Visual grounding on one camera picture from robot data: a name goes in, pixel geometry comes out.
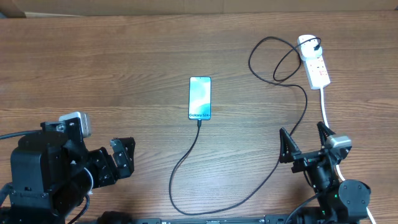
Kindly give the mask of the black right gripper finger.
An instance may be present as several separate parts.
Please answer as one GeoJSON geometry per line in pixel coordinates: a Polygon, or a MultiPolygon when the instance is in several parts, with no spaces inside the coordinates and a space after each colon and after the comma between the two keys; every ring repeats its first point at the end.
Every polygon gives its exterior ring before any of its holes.
{"type": "Polygon", "coordinates": [[[330,128],[328,128],[325,123],[321,121],[317,123],[317,128],[318,128],[321,145],[327,146],[328,137],[334,135],[335,133],[330,128]]]}
{"type": "Polygon", "coordinates": [[[285,128],[280,128],[280,156],[281,163],[290,163],[302,152],[285,128]]]}

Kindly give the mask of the Samsung Galaxy smartphone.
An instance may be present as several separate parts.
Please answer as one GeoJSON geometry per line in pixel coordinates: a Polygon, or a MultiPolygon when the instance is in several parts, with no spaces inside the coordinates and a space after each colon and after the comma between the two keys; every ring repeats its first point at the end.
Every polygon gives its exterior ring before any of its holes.
{"type": "Polygon", "coordinates": [[[211,119],[211,78],[191,77],[189,83],[188,118],[211,119]]]}

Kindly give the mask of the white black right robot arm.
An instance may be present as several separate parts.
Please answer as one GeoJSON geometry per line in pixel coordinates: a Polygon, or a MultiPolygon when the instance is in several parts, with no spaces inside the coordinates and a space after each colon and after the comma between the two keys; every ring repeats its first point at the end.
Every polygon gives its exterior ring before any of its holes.
{"type": "Polygon", "coordinates": [[[336,166],[347,157],[351,139],[317,123],[321,148],[302,152],[285,128],[280,128],[281,163],[291,163],[292,172],[307,175],[315,195],[301,203],[286,223],[359,223],[368,217],[371,189],[362,181],[340,180],[336,166]]]}

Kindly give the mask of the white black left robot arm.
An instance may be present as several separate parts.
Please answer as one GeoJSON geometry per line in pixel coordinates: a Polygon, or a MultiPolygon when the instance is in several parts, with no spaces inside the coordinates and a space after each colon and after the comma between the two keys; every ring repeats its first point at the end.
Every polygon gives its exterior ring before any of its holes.
{"type": "Polygon", "coordinates": [[[65,223],[89,192],[113,185],[134,172],[135,140],[114,138],[114,153],[86,148],[78,118],[43,122],[41,129],[21,132],[11,154],[12,181],[1,189],[1,223],[65,223]]]}

